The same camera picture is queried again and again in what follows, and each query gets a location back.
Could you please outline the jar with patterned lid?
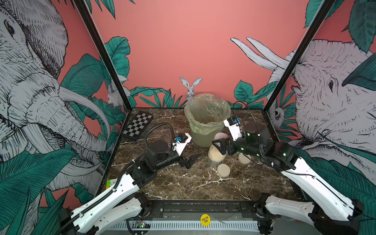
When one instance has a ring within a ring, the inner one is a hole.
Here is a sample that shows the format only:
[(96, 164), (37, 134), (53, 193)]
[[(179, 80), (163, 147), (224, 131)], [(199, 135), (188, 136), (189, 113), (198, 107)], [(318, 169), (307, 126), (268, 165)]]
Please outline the jar with patterned lid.
[[(229, 135), (223, 132), (216, 133), (213, 140), (226, 139)], [(225, 159), (226, 155), (221, 155), (221, 153), (211, 145), (208, 151), (208, 159), (211, 159), (213, 162), (222, 162)]]

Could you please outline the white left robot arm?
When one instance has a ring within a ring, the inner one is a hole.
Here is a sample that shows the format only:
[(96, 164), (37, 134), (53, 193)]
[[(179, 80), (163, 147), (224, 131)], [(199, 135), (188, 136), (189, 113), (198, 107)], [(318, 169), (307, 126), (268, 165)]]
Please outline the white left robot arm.
[(130, 162), (120, 173), (117, 181), (100, 195), (71, 211), (61, 223), (59, 235), (100, 235), (118, 222), (133, 217), (146, 217), (152, 202), (139, 190), (153, 181), (158, 171), (174, 163), (191, 168), (196, 155), (185, 158), (183, 151), (191, 142), (186, 133), (176, 137), (172, 148), (162, 142), (155, 147), (146, 146), (146, 152)]

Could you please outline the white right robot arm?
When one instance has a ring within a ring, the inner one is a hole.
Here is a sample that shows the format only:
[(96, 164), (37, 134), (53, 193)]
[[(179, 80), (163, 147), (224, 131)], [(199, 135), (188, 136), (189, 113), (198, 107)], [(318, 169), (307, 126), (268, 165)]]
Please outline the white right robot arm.
[(258, 227), (261, 234), (271, 233), (272, 220), (279, 215), (305, 222), (322, 235), (359, 233), (360, 221), (357, 217), (363, 213), (363, 203), (338, 192), (288, 145), (275, 142), (268, 134), (258, 130), (241, 133), (237, 125), (229, 129), (229, 138), (212, 141), (221, 154), (238, 152), (257, 157), (263, 164), (293, 181), (312, 199), (311, 202), (299, 202), (263, 193), (253, 208), (264, 219)]

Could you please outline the black white checkerboard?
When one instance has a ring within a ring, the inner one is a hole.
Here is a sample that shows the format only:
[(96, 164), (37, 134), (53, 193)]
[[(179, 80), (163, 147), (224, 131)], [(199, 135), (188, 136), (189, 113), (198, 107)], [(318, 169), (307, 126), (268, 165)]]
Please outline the black white checkerboard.
[(150, 113), (139, 111), (122, 132), (122, 137), (137, 141), (153, 119), (154, 117)]

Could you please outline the white bin with green bag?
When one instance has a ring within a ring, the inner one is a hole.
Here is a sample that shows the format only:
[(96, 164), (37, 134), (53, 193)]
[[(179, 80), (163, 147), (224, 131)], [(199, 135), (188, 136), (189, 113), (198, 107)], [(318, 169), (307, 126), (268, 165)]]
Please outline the white bin with green bag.
[(224, 120), (231, 115), (227, 101), (212, 94), (200, 94), (187, 101), (184, 113), (188, 119), (192, 141), (199, 147), (209, 148), (214, 136), (223, 131)]

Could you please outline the colourful puzzle cube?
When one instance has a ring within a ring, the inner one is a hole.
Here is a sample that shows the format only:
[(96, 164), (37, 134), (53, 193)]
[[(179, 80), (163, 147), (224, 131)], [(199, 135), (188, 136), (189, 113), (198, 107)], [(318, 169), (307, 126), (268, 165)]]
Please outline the colourful puzzle cube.
[(116, 182), (117, 182), (117, 179), (107, 180), (107, 182), (106, 182), (106, 189), (108, 189), (109, 187), (111, 187), (112, 185), (114, 185)]

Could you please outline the yellow round sticker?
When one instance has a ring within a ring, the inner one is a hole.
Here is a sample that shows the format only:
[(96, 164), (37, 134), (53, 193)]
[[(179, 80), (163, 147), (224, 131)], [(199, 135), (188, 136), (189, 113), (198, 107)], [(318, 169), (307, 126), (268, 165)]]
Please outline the yellow round sticker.
[(200, 222), (204, 227), (208, 227), (211, 223), (211, 217), (208, 214), (202, 214)]

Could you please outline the small green circuit board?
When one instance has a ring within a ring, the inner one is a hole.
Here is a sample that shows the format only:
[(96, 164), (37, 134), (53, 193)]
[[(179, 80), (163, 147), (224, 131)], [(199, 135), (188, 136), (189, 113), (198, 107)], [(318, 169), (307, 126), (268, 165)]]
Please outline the small green circuit board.
[(134, 229), (150, 229), (151, 224), (143, 221), (138, 221), (134, 224)]

